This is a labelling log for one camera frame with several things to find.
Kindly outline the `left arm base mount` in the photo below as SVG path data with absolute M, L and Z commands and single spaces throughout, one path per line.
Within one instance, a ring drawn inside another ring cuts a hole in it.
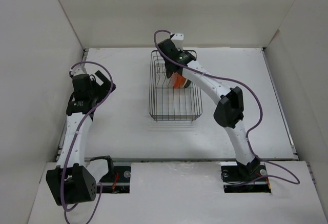
M 131 163 L 114 162 L 114 170 L 100 180 L 103 194 L 129 194 L 131 180 Z

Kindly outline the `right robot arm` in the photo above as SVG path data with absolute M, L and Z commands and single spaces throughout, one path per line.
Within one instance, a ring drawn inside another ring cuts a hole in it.
M 187 50 L 179 50 L 171 39 L 165 39 L 156 48 L 165 59 L 168 78 L 178 73 L 212 99 L 216 105 L 214 120 L 225 129 L 235 151 L 239 181 L 249 180 L 255 175 L 260 161 L 251 152 L 246 136 L 242 89 L 238 86 L 231 88 L 219 79 L 210 77 L 195 56 Z

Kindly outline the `blue patterned plate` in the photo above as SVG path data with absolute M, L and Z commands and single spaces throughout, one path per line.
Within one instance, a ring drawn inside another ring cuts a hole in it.
M 184 88 L 188 88 L 192 82 L 188 79 L 184 85 Z

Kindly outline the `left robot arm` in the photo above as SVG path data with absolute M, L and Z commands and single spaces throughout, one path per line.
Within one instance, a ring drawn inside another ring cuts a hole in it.
M 116 85 L 100 71 L 93 75 L 79 71 L 73 74 L 72 84 L 63 148 L 55 168 L 46 173 L 46 182 L 58 206 L 93 201 L 100 180 L 110 181 L 115 173 L 110 156 L 95 157 L 87 164 L 85 149 L 95 107 Z

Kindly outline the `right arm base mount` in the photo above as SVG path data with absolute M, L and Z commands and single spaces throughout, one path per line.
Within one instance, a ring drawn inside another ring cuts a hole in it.
M 242 176 L 237 165 L 221 165 L 221 179 L 225 193 L 271 193 L 265 165 L 250 176 Z

